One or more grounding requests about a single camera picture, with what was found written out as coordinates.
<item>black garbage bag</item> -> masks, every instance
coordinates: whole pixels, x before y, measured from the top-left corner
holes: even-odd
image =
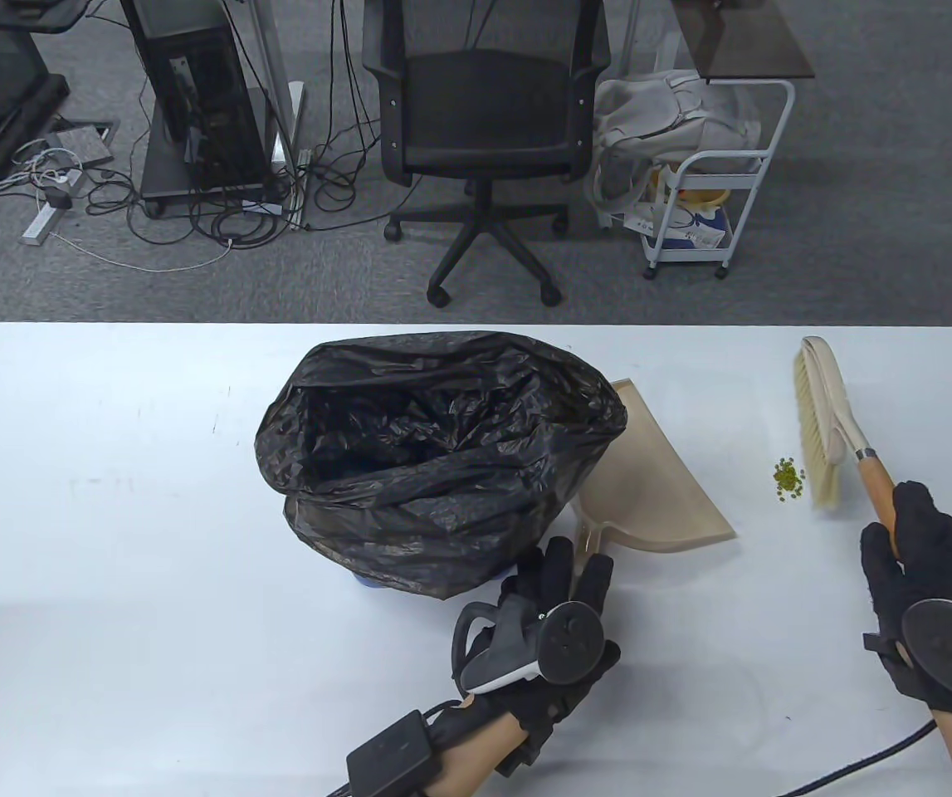
[[[539,541],[626,427],[579,357],[449,331],[316,346],[255,452],[298,539],[377,584],[446,599]]]

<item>plug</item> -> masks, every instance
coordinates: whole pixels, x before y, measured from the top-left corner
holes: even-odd
[[[74,206],[73,197],[59,188],[51,188],[51,186],[44,188],[44,198],[55,210],[69,210]]]

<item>chair seat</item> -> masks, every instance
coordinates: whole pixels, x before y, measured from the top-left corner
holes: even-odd
[[[562,171],[571,163],[568,87],[567,65],[550,58],[498,50],[410,57],[404,163],[433,174]]]

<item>green pellet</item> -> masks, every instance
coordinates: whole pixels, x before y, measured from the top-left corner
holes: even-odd
[[[787,493],[793,498],[801,497],[804,494],[806,477],[805,471],[797,471],[792,457],[779,459],[779,464],[774,469],[775,492],[778,493],[779,501],[786,501]]]

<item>chair base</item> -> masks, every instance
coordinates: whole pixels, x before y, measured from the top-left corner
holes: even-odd
[[[398,242],[403,236],[401,222],[452,222],[461,224],[461,231],[453,239],[446,251],[442,262],[427,281],[427,300],[435,307],[446,307],[450,303],[450,295],[442,287],[442,282],[450,276],[454,266],[461,260],[461,256],[468,251],[472,242],[480,232],[489,232],[501,246],[505,247],[521,266],[528,271],[541,285],[541,302],[547,307],[556,307],[563,297],[556,287],[553,277],[539,258],[535,257],[516,234],[509,228],[507,222],[516,219],[535,219],[543,216],[552,216],[553,232],[563,237],[568,231],[568,206],[563,203],[540,205],[495,205],[491,201],[491,181],[489,179],[475,179],[465,186],[465,193],[475,194],[472,204],[444,205],[440,208],[419,208],[413,210],[398,210],[391,213],[388,225],[383,229],[384,238],[389,242]]]

